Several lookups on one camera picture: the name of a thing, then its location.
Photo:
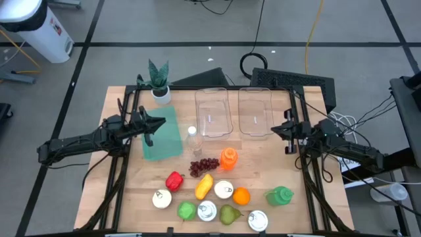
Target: white plant pot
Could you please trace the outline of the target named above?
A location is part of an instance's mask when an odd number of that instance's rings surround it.
[[[157,97],[156,95],[153,94],[153,90],[151,90],[151,94],[153,96],[153,99],[155,99],[155,102],[157,102],[158,104],[165,105],[167,103],[170,103],[170,101],[171,101],[170,88],[168,86],[166,88],[168,90],[166,91],[166,94],[162,97]]]

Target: green bottle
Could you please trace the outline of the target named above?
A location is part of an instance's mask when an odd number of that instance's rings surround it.
[[[266,193],[266,200],[272,206],[287,205],[293,195],[294,193],[289,188],[279,186]]]

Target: grapes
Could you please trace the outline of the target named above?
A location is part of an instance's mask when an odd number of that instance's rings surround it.
[[[204,172],[216,169],[219,166],[219,160],[216,158],[205,158],[200,161],[192,161],[190,162],[190,165],[190,175],[194,178],[198,178]]]

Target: tin can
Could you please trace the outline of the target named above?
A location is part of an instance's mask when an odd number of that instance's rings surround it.
[[[263,211],[256,210],[250,213],[248,222],[254,231],[262,232],[268,227],[269,220]]]
[[[159,209],[168,207],[171,203],[171,200],[172,196],[170,191],[165,189],[157,190],[152,197],[153,205]]]
[[[211,221],[216,217],[216,206],[211,201],[202,201],[197,207],[197,215],[202,221]]]
[[[232,193],[234,192],[234,187],[230,182],[221,180],[215,184],[214,191],[218,198],[227,199],[231,197]]]

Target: wooden tabletop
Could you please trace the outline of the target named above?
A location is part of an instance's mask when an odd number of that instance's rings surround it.
[[[195,91],[171,91],[173,105],[176,110],[180,136],[187,137],[187,128],[196,126]],[[117,98],[123,100],[124,87],[109,87],[105,98],[101,120],[111,115],[119,114]],[[319,87],[305,87],[307,103],[326,112],[322,92]],[[128,165],[128,173],[124,187],[122,208],[120,212],[119,232],[166,232],[168,227],[174,227],[174,232],[223,232],[223,233],[255,233],[247,224],[250,211],[264,211],[269,220],[267,233],[311,233],[309,210],[305,194],[303,174],[294,166],[295,155],[286,155],[284,147],[287,142],[275,134],[267,136],[265,140],[250,140],[239,131],[238,91],[228,91],[233,132],[227,140],[205,142],[202,157],[195,157],[187,152],[179,157],[171,157],[162,161],[146,161],[143,159],[141,136],[133,139]],[[147,110],[162,107],[157,105],[148,90],[141,91],[140,105]],[[281,125],[285,121],[283,112],[291,108],[289,95],[283,91],[272,91],[272,110],[274,125]],[[308,107],[310,121],[316,124],[324,116]],[[239,209],[244,216],[230,226],[224,226],[219,218],[209,223],[196,217],[192,221],[182,221],[177,216],[178,204],[188,200],[198,205],[201,201],[195,198],[194,189],[200,178],[189,175],[190,161],[201,158],[219,158],[225,147],[234,147],[239,154],[235,169],[228,172],[210,171],[214,183],[219,180],[229,180],[234,188],[246,187],[251,194],[251,200],[246,206],[235,204],[232,199],[218,199],[213,190],[206,198],[213,201],[218,210],[224,204],[230,204]],[[91,156],[90,166],[94,165],[105,152],[96,152]],[[74,227],[84,225],[96,211],[105,195],[105,187],[109,176],[111,158],[106,159],[89,174],[80,200],[80,206]],[[324,193],[333,210],[350,228],[353,228],[347,196],[342,182],[338,163],[327,159],[326,169],[329,170],[334,181],[323,183]],[[185,174],[182,189],[172,196],[172,203],[166,209],[157,209],[152,204],[154,192],[165,188],[165,180],[172,171]],[[290,204],[271,207],[264,198],[264,193],[276,186],[286,186],[294,192]],[[323,229],[318,202],[314,199],[318,213],[319,229]],[[114,202],[111,203],[107,219],[107,227],[111,226]]]

